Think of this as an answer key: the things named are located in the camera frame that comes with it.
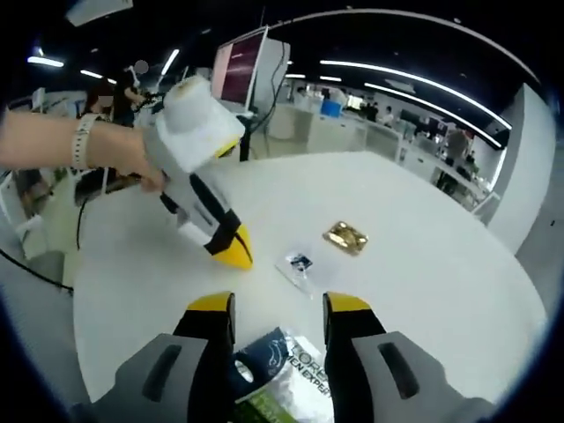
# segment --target white round table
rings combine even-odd
[[[538,294],[517,260],[438,189],[371,152],[214,171],[249,229],[251,271],[214,262],[139,187],[86,206],[74,327],[92,401],[113,386],[124,361],[174,330],[189,303],[225,290],[236,295],[235,348],[280,325],[324,351],[321,295],[332,290],[367,301],[387,331],[440,361],[466,397],[497,401],[524,369],[545,328]],[[368,235],[359,256],[322,239],[338,220]],[[313,300],[274,265],[304,243],[333,266]]]

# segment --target monitor screen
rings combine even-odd
[[[265,31],[261,31],[218,49],[211,78],[211,94],[215,98],[249,106],[264,36]]]

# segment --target black ceiling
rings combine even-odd
[[[30,67],[25,89],[50,85],[91,83],[80,69],[107,77],[143,59],[164,63],[174,48],[181,53],[170,73],[186,64],[212,66],[216,47],[263,24],[275,25],[319,11],[372,7],[413,11],[467,26],[510,50],[540,78],[538,84],[527,72],[497,49],[466,33],[421,19],[385,14],[349,14],[292,23],[271,31],[271,37],[289,42],[294,64],[292,73],[338,76],[347,85],[364,82],[386,85],[382,75],[368,70],[336,68],[319,64],[322,59],[372,63],[407,71],[440,82],[500,113],[523,82],[551,102],[563,93],[562,62],[555,59],[558,42],[557,15],[535,7],[522,13],[507,11],[507,3],[460,5],[455,2],[396,1],[228,1],[133,0],[131,10],[117,12],[80,27],[61,17],[40,36],[47,56],[65,61],[64,71]],[[201,34],[204,29],[211,31]],[[417,96],[462,115],[485,127],[491,118],[460,100],[434,88],[415,84]]]

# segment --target gold packet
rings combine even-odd
[[[343,221],[333,225],[329,231],[323,234],[323,238],[351,256],[360,254],[368,243],[366,235],[361,234]]]

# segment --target white wristband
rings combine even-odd
[[[82,116],[72,139],[72,166],[76,169],[87,169],[86,146],[90,137],[90,130],[100,115],[88,114]]]

